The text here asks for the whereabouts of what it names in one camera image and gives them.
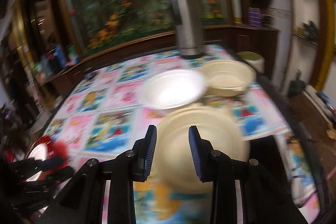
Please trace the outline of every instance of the bottle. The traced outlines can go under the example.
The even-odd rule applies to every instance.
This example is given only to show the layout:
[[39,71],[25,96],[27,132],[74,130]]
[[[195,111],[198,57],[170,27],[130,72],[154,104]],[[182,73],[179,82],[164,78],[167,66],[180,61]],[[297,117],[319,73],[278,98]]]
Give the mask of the bottle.
[[74,45],[71,45],[70,47],[68,47],[68,54],[69,54],[69,59],[73,64],[79,63],[79,56],[76,53]]
[[47,77],[53,76],[53,72],[49,66],[48,59],[45,55],[42,55],[41,57],[41,66],[42,66],[42,70],[44,71]]
[[67,66],[67,61],[65,60],[62,49],[58,44],[56,44],[55,49],[56,49],[57,59],[58,59],[60,66],[62,69],[65,69],[65,67]]
[[58,74],[61,72],[61,66],[56,58],[56,55],[53,54],[53,50],[51,50],[48,54],[48,60],[51,70],[54,72],[54,74]]

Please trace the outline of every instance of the wooden shelf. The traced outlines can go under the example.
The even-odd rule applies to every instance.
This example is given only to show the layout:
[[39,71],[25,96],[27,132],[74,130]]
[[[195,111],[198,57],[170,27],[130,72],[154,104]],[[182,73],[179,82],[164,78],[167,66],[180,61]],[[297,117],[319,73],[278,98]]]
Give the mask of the wooden shelf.
[[316,42],[314,42],[314,41],[310,41],[309,39],[307,39],[307,38],[305,38],[305,37],[302,37],[301,35],[293,34],[293,36],[298,37],[298,38],[301,38],[302,40],[306,40],[306,41],[309,42],[310,44],[313,44],[313,45],[317,46]]
[[[317,43],[316,43],[316,42],[310,41],[310,40],[308,40],[308,39],[305,38],[305,37],[302,37],[302,36],[297,35],[297,34],[293,34],[293,36],[298,37],[298,38],[301,38],[302,40],[306,40],[306,41],[309,42],[310,44],[313,44],[314,46],[317,46]],[[334,45],[334,54],[336,55],[336,44]]]

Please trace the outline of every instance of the metal screw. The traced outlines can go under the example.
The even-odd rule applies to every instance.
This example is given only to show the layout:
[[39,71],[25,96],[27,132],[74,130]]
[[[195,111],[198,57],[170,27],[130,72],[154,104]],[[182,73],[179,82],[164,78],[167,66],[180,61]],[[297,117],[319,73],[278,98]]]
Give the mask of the metal screw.
[[212,150],[211,151],[211,155],[213,155],[214,157],[218,157],[221,155],[222,152],[220,152],[219,150]]
[[250,159],[249,164],[253,165],[253,166],[257,166],[259,164],[259,162],[256,159]]
[[133,150],[127,150],[125,152],[126,157],[133,157],[135,155],[135,152]]
[[88,166],[95,166],[99,161],[97,159],[89,159],[86,164]]

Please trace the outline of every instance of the white paper plate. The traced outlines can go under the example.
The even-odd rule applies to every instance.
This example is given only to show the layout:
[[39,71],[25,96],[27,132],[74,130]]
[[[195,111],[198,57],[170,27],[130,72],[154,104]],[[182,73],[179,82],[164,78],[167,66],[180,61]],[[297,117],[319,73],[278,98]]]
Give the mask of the white paper plate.
[[199,71],[207,81],[209,93],[225,97],[244,93],[256,78],[253,68],[233,60],[210,61]]
[[247,160],[249,143],[243,141],[239,126],[224,110],[207,106],[188,107],[167,115],[157,125],[153,171],[172,189],[181,193],[206,193],[212,183],[196,175],[188,141],[189,127],[195,125],[214,149],[235,160]]
[[[44,143],[41,143],[31,151],[28,158],[34,158],[35,160],[46,160],[47,155],[48,155],[48,148]],[[40,177],[41,174],[42,171],[31,176],[30,178],[27,179],[27,181],[35,181]]]
[[197,101],[207,87],[201,73],[177,69],[160,73],[142,87],[141,101],[155,110],[172,110]]

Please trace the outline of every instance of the printed tablecloth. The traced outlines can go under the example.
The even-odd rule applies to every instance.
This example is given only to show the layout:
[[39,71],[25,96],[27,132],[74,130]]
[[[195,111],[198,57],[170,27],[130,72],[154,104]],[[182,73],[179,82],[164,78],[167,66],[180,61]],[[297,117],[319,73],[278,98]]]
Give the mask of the printed tablecloth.
[[[140,88],[148,78],[172,69],[198,69],[216,59],[233,57],[212,44],[206,45],[204,57],[195,60],[184,60],[178,50],[172,50],[101,68],[95,78],[83,80],[74,88],[44,134],[68,145],[69,162],[76,171],[90,158],[113,159],[131,149],[137,139],[145,136],[150,124],[157,125],[163,118],[139,101]],[[311,223],[319,213],[319,202],[309,166],[290,127],[261,86],[252,83],[244,96],[235,98],[205,95],[203,103],[228,107],[246,141],[275,135],[288,180],[300,178],[294,201]],[[108,188],[107,183],[103,223],[107,221]],[[236,192],[238,223],[243,223],[239,181]],[[138,224],[209,222],[209,195],[176,193],[160,183],[155,174],[145,183],[134,183],[134,200]]]

